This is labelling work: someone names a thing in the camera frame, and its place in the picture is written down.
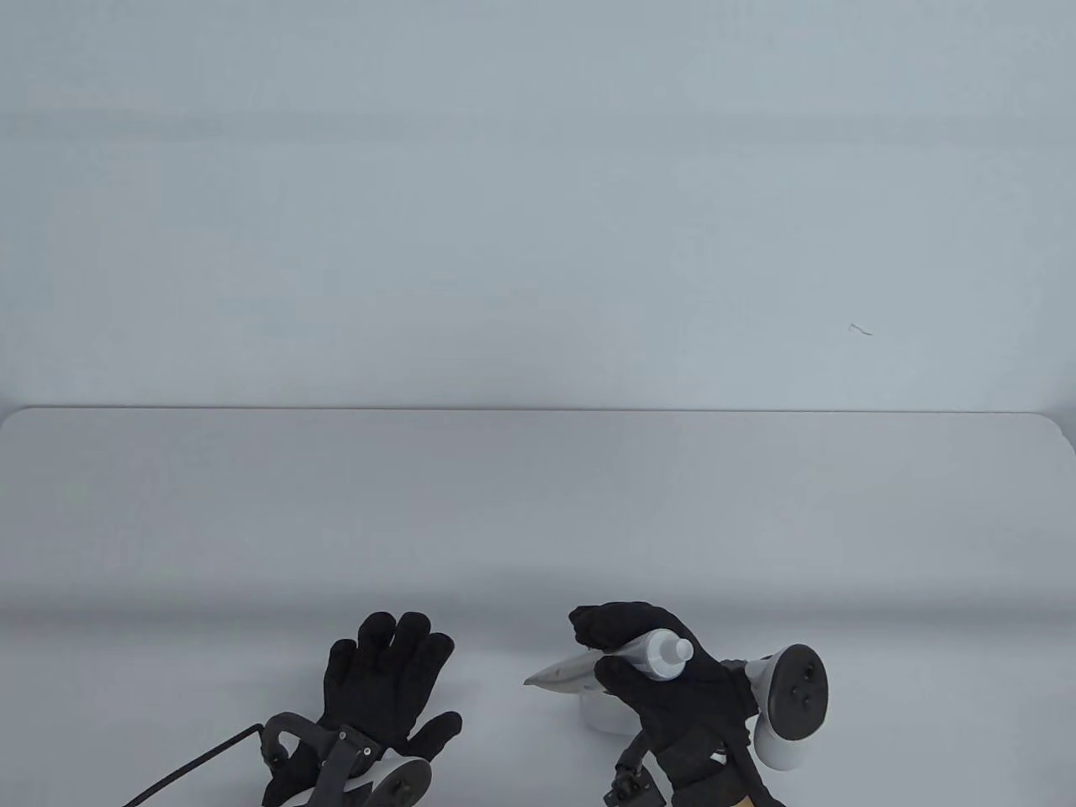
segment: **gray background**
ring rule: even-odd
[[[28,410],[0,429],[0,793],[122,804],[318,713],[369,611],[457,640],[431,805],[596,804],[620,740],[523,679],[646,598],[834,699],[790,805],[1067,807],[1076,455],[1036,415]],[[44,750],[56,749],[56,753]],[[253,742],[156,803],[256,804]]]
[[[1073,424],[1074,53],[1064,0],[0,0],[0,405]]]

